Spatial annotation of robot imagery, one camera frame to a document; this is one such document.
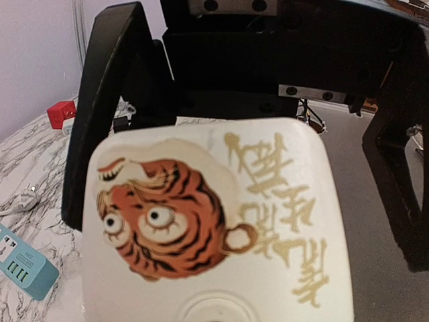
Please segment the tiger teeth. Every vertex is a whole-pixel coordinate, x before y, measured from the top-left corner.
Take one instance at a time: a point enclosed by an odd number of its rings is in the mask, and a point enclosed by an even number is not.
[[[102,181],[112,181],[116,178],[116,176],[120,173],[120,171],[125,167],[124,164],[118,164],[111,171],[106,171],[99,173],[99,179]]]

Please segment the metal plate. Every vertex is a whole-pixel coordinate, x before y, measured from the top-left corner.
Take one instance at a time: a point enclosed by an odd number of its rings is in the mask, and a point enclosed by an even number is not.
[[[277,15],[277,0],[188,0],[191,15]]]
[[[332,103],[344,104],[346,94],[325,91],[322,89],[309,89],[307,87],[298,87],[292,85],[279,85],[279,96],[295,97],[297,99],[317,99]]]

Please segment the marble countertop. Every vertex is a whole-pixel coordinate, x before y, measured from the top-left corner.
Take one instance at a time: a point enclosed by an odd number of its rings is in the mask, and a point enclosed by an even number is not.
[[[29,185],[37,185],[42,196],[34,210],[0,217],[0,222],[60,271],[57,283],[41,302],[0,274],[0,322],[84,321],[81,234],[67,227],[60,214],[68,140],[42,115],[0,144],[0,210],[8,209]]]

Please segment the white plug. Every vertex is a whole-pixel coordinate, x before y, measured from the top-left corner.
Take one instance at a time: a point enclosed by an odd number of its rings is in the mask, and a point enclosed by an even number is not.
[[[36,189],[37,187],[33,186],[30,189],[22,190],[18,203],[6,211],[0,211],[0,216],[6,216],[13,213],[23,213],[32,210],[41,199],[41,196],[37,194]]]
[[[62,122],[62,133],[65,136],[69,136],[72,133],[73,123],[74,117],[72,117],[71,119],[66,119],[64,122]]]

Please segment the white wall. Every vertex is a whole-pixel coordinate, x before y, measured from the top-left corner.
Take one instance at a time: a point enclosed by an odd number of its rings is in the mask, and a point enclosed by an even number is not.
[[[0,141],[79,82],[71,0],[0,0]]]
[[[93,28],[94,18],[106,7],[117,5],[119,3],[128,3],[131,0],[84,0],[84,20],[86,27],[87,40],[89,40],[90,32]],[[154,39],[161,40],[162,34],[165,32],[166,23],[161,9],[160,0],[140,0],[145,9],[149,27]]]

